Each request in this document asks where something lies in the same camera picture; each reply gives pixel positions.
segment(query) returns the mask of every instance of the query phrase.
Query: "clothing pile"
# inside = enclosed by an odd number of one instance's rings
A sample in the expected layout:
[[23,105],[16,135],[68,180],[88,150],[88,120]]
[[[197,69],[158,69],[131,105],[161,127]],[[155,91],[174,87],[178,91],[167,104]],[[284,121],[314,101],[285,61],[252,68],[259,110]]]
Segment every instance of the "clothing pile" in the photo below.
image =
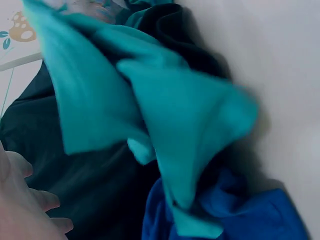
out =
[[60,197],[48,214],[73,220],[68,239],[308,239],[282,190],[248,195],[226,166],[257,105],[189,38],[181,6],[104,1],[110,24],[23,3],[45,64],[0,140],[33,164],[31,188]]

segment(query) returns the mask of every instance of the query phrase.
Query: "turquoise cloth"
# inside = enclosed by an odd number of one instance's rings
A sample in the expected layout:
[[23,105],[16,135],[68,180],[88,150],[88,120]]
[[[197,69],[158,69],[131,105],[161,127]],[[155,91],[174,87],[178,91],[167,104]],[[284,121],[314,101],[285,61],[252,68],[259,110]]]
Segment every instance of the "turquoise cloth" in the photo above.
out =
[[189,209],[208,162],[253,127],[254,101],[229,83],[192,71],[139,30],[23,2],[54,85],[65,152],[128,140],[140,163],[156,157],[178,234],[218,237],[218,222]]

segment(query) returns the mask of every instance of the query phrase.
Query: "royal blue garment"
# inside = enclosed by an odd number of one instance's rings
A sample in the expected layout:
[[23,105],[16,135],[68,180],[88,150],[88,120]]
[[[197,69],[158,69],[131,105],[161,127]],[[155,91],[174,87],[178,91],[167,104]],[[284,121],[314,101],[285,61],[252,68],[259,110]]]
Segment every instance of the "royal blue garment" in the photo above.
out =
[[[224,231],[218,240],[307,240],[295,208],[281,189],[247,196],[244,177],[223,167],[217,182],[198,198],[202,208],[216,217]],[[152,187],[146,205],[142,240],[191,240],[180,237],[165,201],[162,180]]]

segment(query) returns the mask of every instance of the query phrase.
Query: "cloth fold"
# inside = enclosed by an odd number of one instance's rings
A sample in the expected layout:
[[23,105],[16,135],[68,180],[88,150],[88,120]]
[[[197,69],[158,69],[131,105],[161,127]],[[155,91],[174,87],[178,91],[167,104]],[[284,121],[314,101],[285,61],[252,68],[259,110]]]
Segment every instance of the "cloth fold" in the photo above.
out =
[[[224,231],[217,240],[308,239],[299,215],[281,189],[249,196],[243,176],[226,167],[221,167],[217,175],[215,184],[197,197],[199,206],[222,223]],[[142,240],[163,239],[196,240],[177,234],[163,181],[158,179],[147,199]]]
[[129,139],[140,163],[156,157],[178,234],[219,236],[220,224],[189,209],[208,162],[251,130],[255,102],[137,29],[23,2],[52,77],[65,152]]

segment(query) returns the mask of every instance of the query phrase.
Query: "finger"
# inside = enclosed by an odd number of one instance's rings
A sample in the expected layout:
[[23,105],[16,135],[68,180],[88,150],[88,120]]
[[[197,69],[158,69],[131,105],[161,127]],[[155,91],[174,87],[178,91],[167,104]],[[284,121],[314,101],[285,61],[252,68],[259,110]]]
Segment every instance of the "finger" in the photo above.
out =
[[11,164],[0,141],[0,182],[4,182],[10,174]]
[[57,195],[48,191],[38,191],[32,188],[30,188],[30,191],[43,211],[47,212],[60,207],[60,201]]
[[74,229],[74,224],[69,218],[53,217],[51,220],[63,234],[66,234]]
[[32,175],[34,171],[33,167],[23,156],[14,151],[6,151],[6,155],[10,159],[10,162],[19,169],[25,178]]

